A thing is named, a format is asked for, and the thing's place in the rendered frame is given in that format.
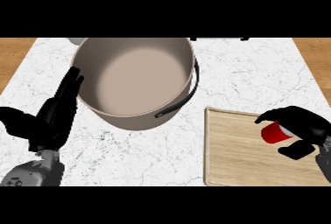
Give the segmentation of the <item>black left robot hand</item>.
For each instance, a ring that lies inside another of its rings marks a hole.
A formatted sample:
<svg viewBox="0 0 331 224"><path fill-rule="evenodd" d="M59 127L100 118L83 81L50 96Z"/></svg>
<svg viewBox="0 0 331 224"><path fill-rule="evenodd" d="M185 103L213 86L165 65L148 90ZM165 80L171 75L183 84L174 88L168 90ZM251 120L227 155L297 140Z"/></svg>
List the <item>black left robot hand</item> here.
<svg viewBox="0 0 331 224"><path fill-rule="evenodd" d="M6 132L28 140L28 150L32 152L58 151L66 143L78 109L78 89L84 80L78 73L80 69L72 66L56 94L46 100L37 115L29 115L10 107L0 107L0 122Z"/></svg>

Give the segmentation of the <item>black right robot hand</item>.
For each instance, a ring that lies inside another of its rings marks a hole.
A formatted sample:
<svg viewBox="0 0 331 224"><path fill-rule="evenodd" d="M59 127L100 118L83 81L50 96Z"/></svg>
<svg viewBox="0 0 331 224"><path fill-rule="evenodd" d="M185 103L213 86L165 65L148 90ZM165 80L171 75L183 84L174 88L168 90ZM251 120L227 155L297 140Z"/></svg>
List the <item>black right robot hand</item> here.
<svg viewBox="0 0 331 224"><path fill-rule="evenodd" d="M298 137L298 140L281 147L278 152L298 160L315 151L315 145L322 146L331 137L331 122L316 113L297 106L275 108L260 114L256 123L278 122L279 125Z"/></svg>

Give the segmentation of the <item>red can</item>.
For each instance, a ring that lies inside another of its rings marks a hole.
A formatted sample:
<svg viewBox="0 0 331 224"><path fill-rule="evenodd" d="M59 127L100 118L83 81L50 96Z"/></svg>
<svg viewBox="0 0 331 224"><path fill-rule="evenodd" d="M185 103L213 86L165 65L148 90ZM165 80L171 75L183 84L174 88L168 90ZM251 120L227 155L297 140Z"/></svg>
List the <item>red can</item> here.
<svg viewBox="0 0 331 224"><path fill-rule="evenodd" d="M279 122L270 123L261 129L261 138L269 144L276 144L294 136L295 134L281 126Z"/></svg>

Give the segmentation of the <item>pale wooden tray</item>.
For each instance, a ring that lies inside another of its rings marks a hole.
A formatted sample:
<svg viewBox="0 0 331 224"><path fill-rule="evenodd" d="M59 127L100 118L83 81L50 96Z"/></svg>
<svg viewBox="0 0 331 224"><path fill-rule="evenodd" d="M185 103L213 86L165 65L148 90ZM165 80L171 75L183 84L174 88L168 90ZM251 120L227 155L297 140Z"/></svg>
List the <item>pale wooden tray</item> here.
<svg viewBox="0 0 331 224"><path fill-rule="evenodd" d="M204 184L208 186L331 186L316 156L293 160L278 153L295 139L269 144L267 122L256 114L208 107L204 110Z"/></svg>

